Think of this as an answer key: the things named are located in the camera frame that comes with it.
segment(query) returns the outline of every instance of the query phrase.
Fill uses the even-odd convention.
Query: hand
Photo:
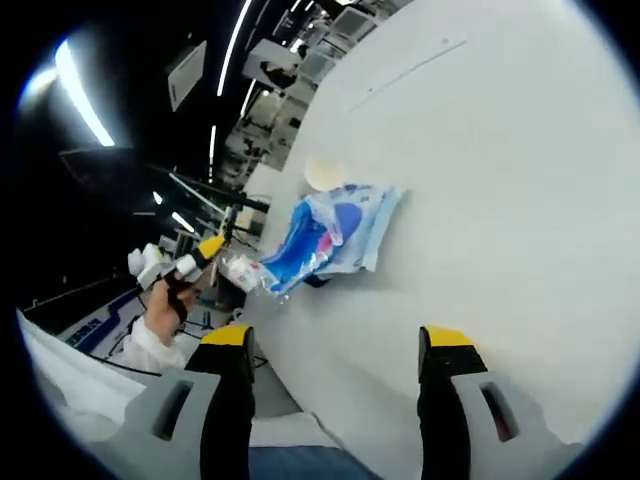
[[[196,304],[196,296],[191,289],[180,292],[178,300],[184,303],[187,312]],[[180,317],[169,305],[169,285],[164,280],[159,280],[153,286],[144,322],[147,328],[155,333],[165,345],[171,343],[173,335],[180,326]]]

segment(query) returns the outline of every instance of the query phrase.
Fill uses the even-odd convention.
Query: white table surface
[[[250,297],[300,406],[378,474],[415,478],[418,328],[436,324],[474,339],[563,441],[587,440],[638,360],[638,112],[561,2],[416,0],[356,46],[310,106],[262,247],[284,237],[309,158],[410,193],[375,274]]]

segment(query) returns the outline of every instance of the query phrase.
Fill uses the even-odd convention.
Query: person's hand
[[[196,304],[196,296],[191,289],[180,292],[178,299],[184,303],[187,312]],[[171,343],[180,326],[180,317],[169,305],[169,285],[164,280],[156,282],[153,286],[144,321],[147,328],[155,333],[162,343]]]

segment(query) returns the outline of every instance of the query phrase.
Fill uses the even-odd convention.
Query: white lab coat
[[[140,317],[133,324],[131,335],[125,337],[122,352],[110,360],[146,372],[163,373],[169,367],[184,368],[199,343],[196,338],[178,334],[167,346]]]

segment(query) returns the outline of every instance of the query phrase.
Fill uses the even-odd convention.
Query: white tabletop
[[[282,240],[309,158],[410,193],[374,274],[301,285],[279,308],[250,298],[300,406],[378,474],[415,478],[418,328],[436,324],[470,336],[563,441],[588,439],[640,346],[638,112],[561,2],[416,0],[352,50],[303,121],[262,246]]]

